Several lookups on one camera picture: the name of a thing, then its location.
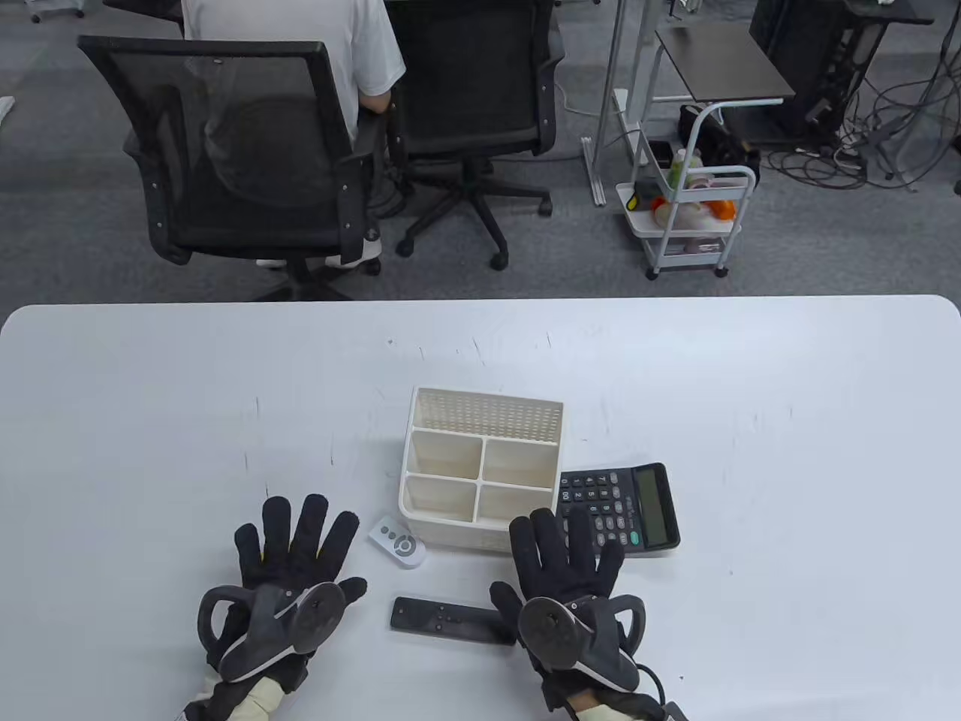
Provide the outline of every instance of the orange object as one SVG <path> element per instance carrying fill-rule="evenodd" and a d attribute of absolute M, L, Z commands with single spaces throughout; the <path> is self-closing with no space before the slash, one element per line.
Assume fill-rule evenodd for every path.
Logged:
<path fill-rule="evenodd" d="M 708 200 L 704 204 L 718 220 L 733 220 L 737 217 L 737 206 L 732 200 Z"/>

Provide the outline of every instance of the dark tabletop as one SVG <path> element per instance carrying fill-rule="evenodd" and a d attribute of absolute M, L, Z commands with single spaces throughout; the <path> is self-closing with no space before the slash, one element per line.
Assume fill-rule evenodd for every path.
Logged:
<path fill-rule="evenodd" d="M 747 25 L 699 23 L 661 28 L 657 36 L 699 103 L 794 97 L 791 86 L 757 47 Z"/>

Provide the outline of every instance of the white plastic desk organizer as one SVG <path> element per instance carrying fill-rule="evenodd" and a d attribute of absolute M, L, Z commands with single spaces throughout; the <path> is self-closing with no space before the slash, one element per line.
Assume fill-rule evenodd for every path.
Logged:
<path fill-rule="evenodd" d="M 564 405 L 416 388 L 399 504 L 428 543 L 510 551 L 507 525 L 553 509 Z"/>

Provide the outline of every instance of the scratch mark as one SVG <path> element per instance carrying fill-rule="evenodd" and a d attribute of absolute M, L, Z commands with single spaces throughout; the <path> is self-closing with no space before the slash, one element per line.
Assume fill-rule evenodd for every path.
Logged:
<path fill-rule="evenodd" d="M 478 345 L 477 339 L 471 336 L 471 340 L 474 341 L 474 349 L 478 352 L 478 358 L 480 359 L 480 364 L 486 368 L 487 363 L 483 361 L 483 356 L 481 355 L 481 347 Z"/>

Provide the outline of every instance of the remote control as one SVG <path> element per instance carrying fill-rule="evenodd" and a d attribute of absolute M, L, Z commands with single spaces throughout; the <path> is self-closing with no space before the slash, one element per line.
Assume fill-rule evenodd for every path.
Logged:
<path fill-rule="evenodd" d="M 514 631 L 494 609 L 476 609 L 406 596 L 394 600 L 390 628 L 504 646 L 513 646 L 517 640 Z"/>
<path fill-rule="evenodd" d="M 416 568 L 427 557 L 424 541 L 412 534 L 403 523 L 389 515 L 378 521 L 368 535 L 404 568 Z"/>

